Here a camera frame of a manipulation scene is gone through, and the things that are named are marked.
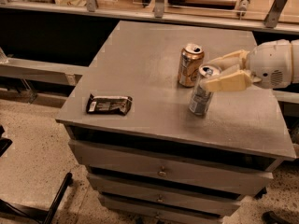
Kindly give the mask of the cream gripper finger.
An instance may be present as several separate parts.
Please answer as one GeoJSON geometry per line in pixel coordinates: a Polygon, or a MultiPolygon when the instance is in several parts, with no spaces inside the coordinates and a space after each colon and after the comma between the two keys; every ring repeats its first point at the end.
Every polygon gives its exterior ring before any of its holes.
{"type": "Polygon", "coordinates": [[[204,78],[200,82],[200,86],[209,92],[244,91],[250,85],[251,77],[243,70],[238,70],[228,75],[220,74],[204,78]]]}
{"type": "Polygon", "coordinates": [[[221,57],[208,61],[209,64],[214,64],[220,67],[222,70],[228,69],[234,65],[239,65],[241,68],[245,67],[249,52],[247,50],[237,50],[221,57]]]}

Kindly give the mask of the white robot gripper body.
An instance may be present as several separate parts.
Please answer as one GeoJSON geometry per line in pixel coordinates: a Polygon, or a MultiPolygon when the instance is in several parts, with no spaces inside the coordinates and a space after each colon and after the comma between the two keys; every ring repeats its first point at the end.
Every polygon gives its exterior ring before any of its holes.
{"type": "Polygon", "coordinates": [[[299,83],[299,40],[265,42],[247,56],[246,69],[253,84],[263,89],[282,89],[299,83]]]}

